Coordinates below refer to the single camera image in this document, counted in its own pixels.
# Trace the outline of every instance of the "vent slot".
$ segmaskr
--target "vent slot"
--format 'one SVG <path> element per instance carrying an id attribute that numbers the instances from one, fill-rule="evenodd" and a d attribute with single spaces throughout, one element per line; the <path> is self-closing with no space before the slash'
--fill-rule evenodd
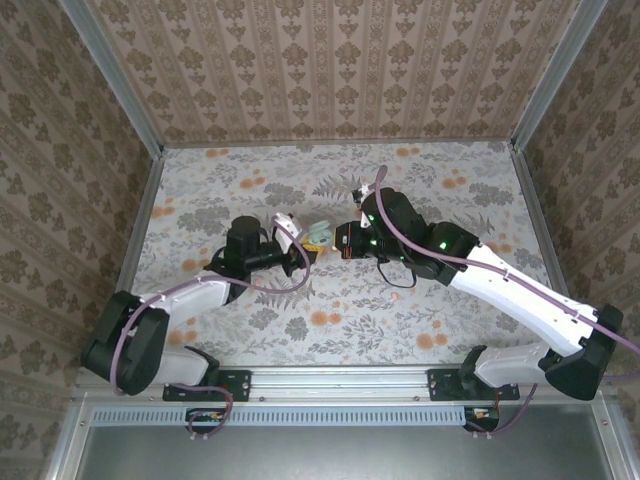
<path id="1" fill-rule="evenodd" d="M 92 427 L 184 426 L 186 407 L 98 407 Z M 194 422 L 205 425 L 206 422 Z M 229 426 L 464 425 L 464 407 L 255 407 L 238 405 Z"/>

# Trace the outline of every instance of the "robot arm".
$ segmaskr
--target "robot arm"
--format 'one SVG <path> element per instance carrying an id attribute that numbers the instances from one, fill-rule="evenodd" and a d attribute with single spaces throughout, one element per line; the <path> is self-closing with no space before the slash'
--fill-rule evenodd
<path id="1" fill-rule="evenodd" d="M 414 251 L 398 241 L 383 222 L 373 195 L 363 185 L 353 192 L 362 210 L 360 222 L 336 229 L 335 246 L 342 258 L 376 258 L 378 262 L 400 261 L 417 277 L 475 295 L 512 316 L 535 332 L 543 342 L 510 348 L 474 347 L 460 369 L 460 385 L 472 394 L 482 386 L 493 388 L 512 383 L 548 382 L 573 398 L 594 397 L 615 342 L 575 317 L 578 314 L 617 332 L 622 313 L 606 305 L 601 310 L 556 293 L 508 265 L 479 239 L 449 222 L 427 224 L 405 195 L 391 188 L 380 190 L 385 212 L 392 224 L 411 242 L 431 252 L 456 259 L 482 262 L 504 271 L 494 271 L 459 262 L 445 261 Z M 531 289 L 514 281 L 523 280 Z M 576 311 L 564 313 L 535 291 Z"/>
<path id="2" fill-rule="evenodd" d="M 152 307 L 141 312 L 118 358 L 116 383 L 122 391 L 137 395 L 150 385 L 213 382 L 207 378 L 215 377 L 219 363 L 193 347 L 170 345 L 168 333 L 191 317 L 232 302 L 245 291 L 246 286 L 212 278 L 211 272 L 250 283 L 251 273 L 258 270 L 280 265 L 291 276 L 294 270 L 305 267 L 304 259 L 292 245 L 292 238 L 302 237 L 300 224 L 283 214 L 276 214 L 274 223 L 279 228 L 274 228 L 272 240 L 261 243 L 260 236 L 266 236 L 266 232 L 257 219 L 243 216 L 233 220 L 222 256 L 214 255 L 203 271 L 167 290 Z M 313 263 L 316 252 L 306 253 Z M 123 328 L 133 312 L 155 296 L 134 296 L 124 291 L 114 294 L 81 354 L 82 365 L 109 380 Z"/>

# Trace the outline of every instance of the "floral tablecloth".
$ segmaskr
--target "floral tablecloth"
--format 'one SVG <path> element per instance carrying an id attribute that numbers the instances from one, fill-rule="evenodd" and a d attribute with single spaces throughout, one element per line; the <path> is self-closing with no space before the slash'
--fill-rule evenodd
<path id="1" fill-rule="evenodd" d="M 427 222 L 450 220 L 504 259 L 548 284 L 531 220 L 505 142 L 363 144 L 164 153 L 165 167 L 135 278 L 134 292 L 186 280 L 224 245 L 231 220 L 277 211 L 303 226 L 333 228 L 359 218 L 350 192 L 389 166 L 385 186 L 407 195 Z M 382 267 L 411 282 L 398 264 Z M 254 274 L 274 288 L 292 279 L 279 268 Z M 403 290 L 385 283 L 374 260 L 319 257 L 310 281 L 289 295 L 247 291 L 231 305 L 170 332 L 223 365 L 416 364 L 459 362 L 477 344 L 507 346 L 536 337 L 488 304 L 435 282 Z"/>

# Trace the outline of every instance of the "light green object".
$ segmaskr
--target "light green object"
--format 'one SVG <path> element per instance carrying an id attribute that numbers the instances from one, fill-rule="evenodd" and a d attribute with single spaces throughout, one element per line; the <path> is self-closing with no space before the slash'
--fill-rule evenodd
<path id="1" fill-rule="evenodd" d="M 333 233 L 329 230 L 329 222 L 322 220 L 309 227 L 309 243 L 318 247 L 326 247 L 333 243 Z"/>

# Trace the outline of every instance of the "patterned wallpaper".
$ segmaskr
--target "patterned wallpaper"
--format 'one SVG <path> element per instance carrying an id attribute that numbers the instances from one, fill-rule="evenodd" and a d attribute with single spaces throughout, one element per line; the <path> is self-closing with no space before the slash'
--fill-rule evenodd
<path id="1" fill-rule="evenodd" d="M 0 478 L 38 478 L 150 159 L 56 1 L 0 2 Z"/>
<path id="2" fill-rule="evenodd" d="M 620 307 L 640 343 L 639 1 L 609 2 L 526 156 L 569 289 Z M 612 369 L 640 361 L 619 348 Z M 640 432 L 640 385 L 618 393 Z"/>
<path id="3" fill-rule="evenodd" d="M 508 137 L 578 0 L 90 0 L 173 146 Z"/>

